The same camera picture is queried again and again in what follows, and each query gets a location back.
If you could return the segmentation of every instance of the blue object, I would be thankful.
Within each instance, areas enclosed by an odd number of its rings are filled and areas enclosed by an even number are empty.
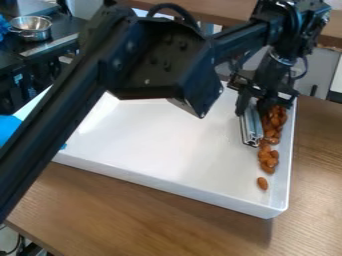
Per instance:
[[[15,116],[0,116],[0,148],[11,138],[20,124],[21,120]]]
[[[4,35],[9,32],[11,25],[7,20],[0,14],[0,42],[4,40]]]

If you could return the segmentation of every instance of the screw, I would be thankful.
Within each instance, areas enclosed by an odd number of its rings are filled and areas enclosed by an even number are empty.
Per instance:
[[[165,60],[164,61],[164,70],[165,71],[170,71],[171,70],[171,62],[170,62],[170,60]]]
[[[172,35],[171,34],[166,35],[164,37],[164,42],[167,43],[167,44],[171,44],[172,43]]]
[[[178,44],[179,44],[179,48],[180,48],[182,51],[186,50],[186,48],[188,47],[188,43],[185,42],[185,41],[179,41]]]
[[[9,99],[6,99],[6,98],[2,99],[1,105],[6,110],[10,110],[11,109],[11,102],[9,101]]]
[[[134,45],[134,43],[133,43],[132,41],[129,41],[129,42],[127,43],[126,50],[127,50],[128,52],[130,52],[130,53],[135,52],[136,47],[135,47],[135,45]]]
[[[120,59],[115,59],[113,61],[113,66],[117,71],[120,71],[122,69],[122,63]]]

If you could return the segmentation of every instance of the pile of nuts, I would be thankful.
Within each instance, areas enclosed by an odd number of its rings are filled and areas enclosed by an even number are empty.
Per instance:
[[[286,108],[278,105],[273,106],[261,119],[264,138],[259,145],[260,150],[258,152],[258,158],[261,169],[267,174],[273,174],[275,172],[275,167],[279,163],[279,152],[277,150],[272,150],[271,145],[279,144],[281,131],[286,121]],[[267,190],[268,183],[265,178],[258,178],[257,183],[261,189]]]

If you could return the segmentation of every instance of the floor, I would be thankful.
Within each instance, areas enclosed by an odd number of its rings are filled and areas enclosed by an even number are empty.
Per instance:
[[[0,230],[0,251],[11,251],[17,243],[18,233],[12,229],[5,227]]]

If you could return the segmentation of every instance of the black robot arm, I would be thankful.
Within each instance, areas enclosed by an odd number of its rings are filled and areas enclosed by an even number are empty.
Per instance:
[[[80,35],[80,55],[0,151],[0,223],[106,90],[120,99],[168,98],[203,118],[223,89],[215,66],[234,60],[234,77],[247,81],[236,86],[237,114],[252,96],[265,105],[276,102],[276,83],[296,58],[310,53],[330,10],[319,0],[291,7],[259,1],[246,24],[204,37],[179,6],[157,6],[138,18],[108,2]],[[165,7],[179,12],[184,23],[151,17]],[[243,77],[243,62],[266,45],[271,53],[253,76]]]

